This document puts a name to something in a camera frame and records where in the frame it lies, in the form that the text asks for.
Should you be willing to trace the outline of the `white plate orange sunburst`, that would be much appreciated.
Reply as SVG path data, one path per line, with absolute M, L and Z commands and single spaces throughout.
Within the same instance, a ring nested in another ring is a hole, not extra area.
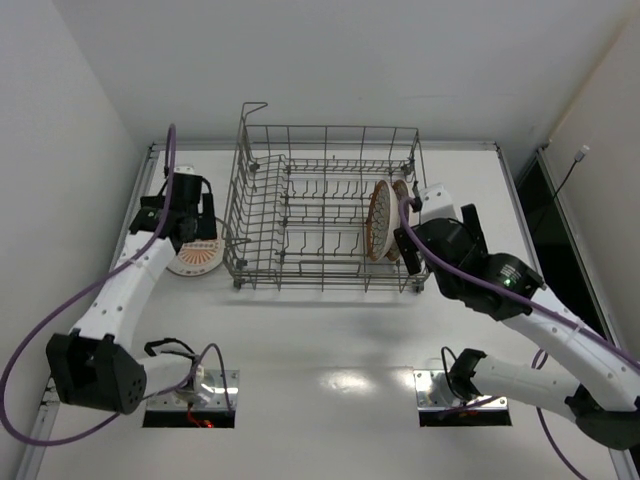
M 181 277 L 206 275 L 222 264 L 224 246 L 222 239 L 186 243 L 171 260 L 167 270 Z

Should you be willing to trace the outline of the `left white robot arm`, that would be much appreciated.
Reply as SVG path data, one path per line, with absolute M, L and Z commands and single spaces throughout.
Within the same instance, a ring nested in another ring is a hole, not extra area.
M 189 382 L 194 354 L 131 354 L 138 320 L 161 274 L 186 243 L 217 236 L 210 183 L 191 169 L 174 172 L 156 195 L 143 196 L 112 278 L 66 334 L 46 346 L 51 376 L 68 405 L 120 414 L 151 395 Z

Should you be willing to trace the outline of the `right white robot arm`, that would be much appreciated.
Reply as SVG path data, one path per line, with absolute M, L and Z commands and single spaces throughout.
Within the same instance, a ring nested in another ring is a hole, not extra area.
M 452 395 L 508 397 L 551 411 L 587 437 L 614 450 L 639 444 L 639 363 L 573 315 L 539 274 L 510 254 L 490 254 L 472 205 L 463 218 L 433 218 L 410 226 L 409 197 L 394 232 L 409 271 L 421 262 L 441 294 L 462 302 L 534 342 L 563 368 L 519 367 L 467 348 L 446 369 Z

